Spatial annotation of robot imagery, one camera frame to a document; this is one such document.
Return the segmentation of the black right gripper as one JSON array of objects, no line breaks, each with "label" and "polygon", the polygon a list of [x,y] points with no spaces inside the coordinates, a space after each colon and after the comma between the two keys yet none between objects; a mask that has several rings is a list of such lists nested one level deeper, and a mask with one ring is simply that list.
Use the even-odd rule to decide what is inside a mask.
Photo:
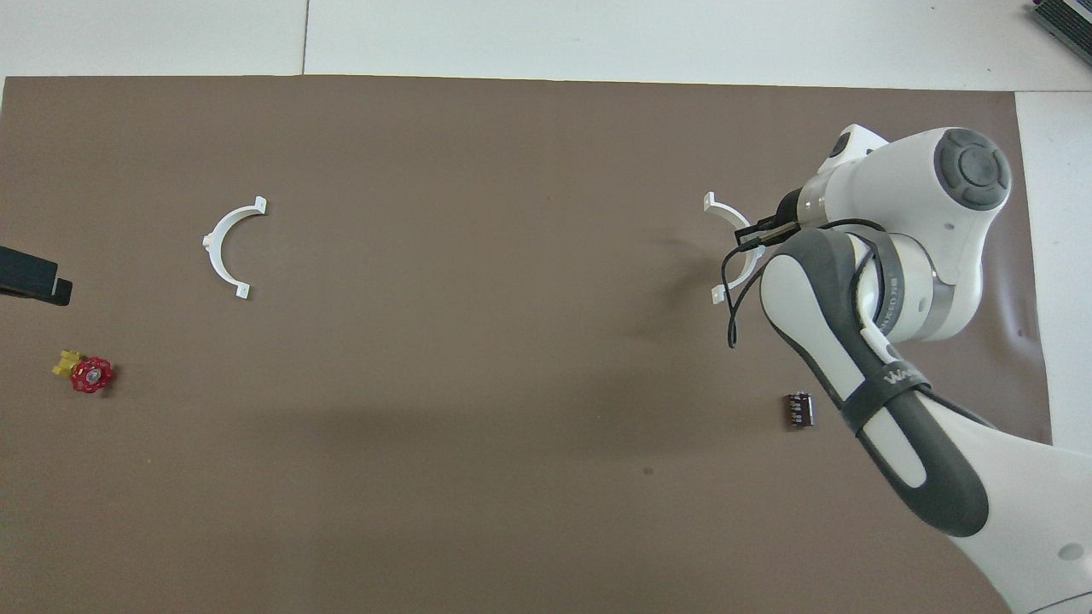
[{"label": "black right gripper", "polygon": [[741,250],[753,250],[760,247],[772,247],[785,243],[797,234],[800,227],[799,198],[803,188],[797,188],[784,194],[779,202],[775,217],[762,219],[753,225],[735,231],[735,238],[740,240]]}]

